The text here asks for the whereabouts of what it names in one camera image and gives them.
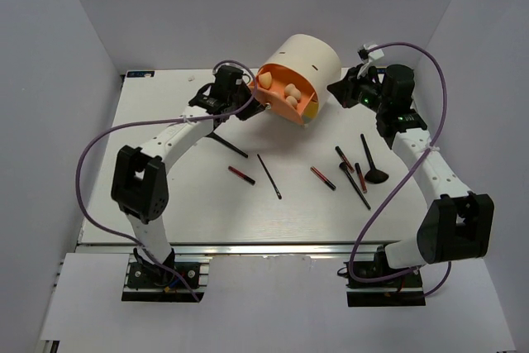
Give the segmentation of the yellow teardrop makeup sponge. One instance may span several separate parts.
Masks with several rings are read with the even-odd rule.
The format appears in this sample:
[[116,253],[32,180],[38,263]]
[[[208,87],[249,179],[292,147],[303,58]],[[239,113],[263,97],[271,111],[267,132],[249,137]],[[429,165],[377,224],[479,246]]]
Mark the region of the yellow teardrop makeup sponge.
[[257,76],[257,79],[258,79],[258,83],[259,83],[259,86],[262,88],[262,89],[270,89],[272,83],[273,83],[273,77],[272,77],[272,74],[270,72],[264,72],[264,73],[260,73],[258,76]]

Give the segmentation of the beige gourd makeup sponge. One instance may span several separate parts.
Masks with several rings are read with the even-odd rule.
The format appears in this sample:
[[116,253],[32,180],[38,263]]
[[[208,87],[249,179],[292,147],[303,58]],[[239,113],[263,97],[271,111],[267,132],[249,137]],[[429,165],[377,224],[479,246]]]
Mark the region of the beige gourd makeup sponge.
[[287,96],[285,100],[290,106],[294,108],[298,106],[298,100],[294,96]]

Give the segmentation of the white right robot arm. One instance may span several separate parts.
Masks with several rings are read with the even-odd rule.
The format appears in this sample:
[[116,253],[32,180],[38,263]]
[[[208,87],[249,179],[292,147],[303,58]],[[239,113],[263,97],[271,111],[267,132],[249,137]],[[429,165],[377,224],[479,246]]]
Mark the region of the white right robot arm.
[[494,203],[461,182],[434,150],[427,124],[412,108],[415,88],[411,68],[392,64],[378,78],[370,67],[366,75],[355,66],[328,91],[344,108],[363,105],[375,113],[376,128],[389,149],[412,172],[428,210],[415,236],[386,245],[373,265],[374,278],[390,286],[406,268],[486,255]]

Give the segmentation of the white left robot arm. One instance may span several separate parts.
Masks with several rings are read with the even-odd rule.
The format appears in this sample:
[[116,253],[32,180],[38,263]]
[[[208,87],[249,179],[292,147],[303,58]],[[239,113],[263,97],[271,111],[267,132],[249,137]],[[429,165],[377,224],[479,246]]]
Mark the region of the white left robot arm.
[[255,75],[237,61],[214,67],[214,81],[202,86],[180,116],[163,131],[133,148],[117,153],[111,198],[130,222],[140,246],[140,256],[149,262],[146,276],[158,286],[174,278],[174,253],[167,239],[162,214],[169,203],[167,174],[176,162],[202,138],[210,136],[232,115],[245,121],[263,112],[245,75]]

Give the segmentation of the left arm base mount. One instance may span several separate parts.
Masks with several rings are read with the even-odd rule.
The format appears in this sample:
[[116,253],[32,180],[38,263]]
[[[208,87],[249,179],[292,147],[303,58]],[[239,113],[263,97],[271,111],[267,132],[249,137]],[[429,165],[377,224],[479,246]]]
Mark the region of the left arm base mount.
[[123,302],[199,303],[207,287],[209,264],[205,260],[178,258],[172,254],[164,263],[168,272],[141,257],[130,255],[122,288]]

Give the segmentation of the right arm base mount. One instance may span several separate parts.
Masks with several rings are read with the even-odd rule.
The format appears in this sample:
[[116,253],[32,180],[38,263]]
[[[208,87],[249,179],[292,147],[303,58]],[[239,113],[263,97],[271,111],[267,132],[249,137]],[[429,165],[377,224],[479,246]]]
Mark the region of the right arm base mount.
[[385,246],[379,246],[370,260],[355,260],[352,266],[357,278],[350,275],[347,262],[336,275],[346,280],[346,297],[349,308],[422,307],[426,305],[422,277],[419,272],[396,277],[401,269],[388,265]]

